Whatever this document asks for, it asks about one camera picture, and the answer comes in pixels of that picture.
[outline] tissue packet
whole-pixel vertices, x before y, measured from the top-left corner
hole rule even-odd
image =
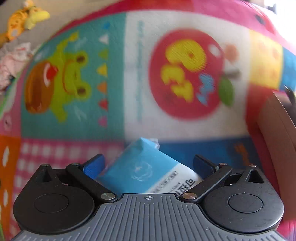
[[[122,193],[176,193],[202,181],[193,170],[160,152],[145,138],[130,144],[97,180],[118,196]]]

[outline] orange triangle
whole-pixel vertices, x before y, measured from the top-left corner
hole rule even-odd
[[[98,91],[102,92],[103,94],[107,94],[107,82],[104,81],[97,86]]]

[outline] brown box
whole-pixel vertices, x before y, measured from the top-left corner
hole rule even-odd
[[[284,220],[296,219],[296,128],[283,107],[290,104],[285,93],[274,92],[257,121],[276,172]]]

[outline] gingham pattern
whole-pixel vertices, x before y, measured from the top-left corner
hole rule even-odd
[[[14,202],[32,174],[43,163],[52,168],[65,168],[73,162],[84,163],[98,153],[106,162],[113,160],[123,151],[123,143],[108,142],[66,142],[37,139],[23,139],[17,161],[12,201]],[[10,238],[19,232],[19,227],[11,211]]]

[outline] frog's mouth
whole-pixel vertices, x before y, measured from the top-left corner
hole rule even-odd
[[[74,63],[74,62],[75,61],[72,60],[72,59],[67,60],[66,63],[65,63],[65,65],[64,65],[64,68],[63,68],[63,75],[62,75],[63,89],[69,95],[74,95],[75,93],[72,92],[72,91],[67,90],[66,83],[65,83],[65,75],[66,75],[66,70],[67,70],[68,65],[71,64],[71,63]]]

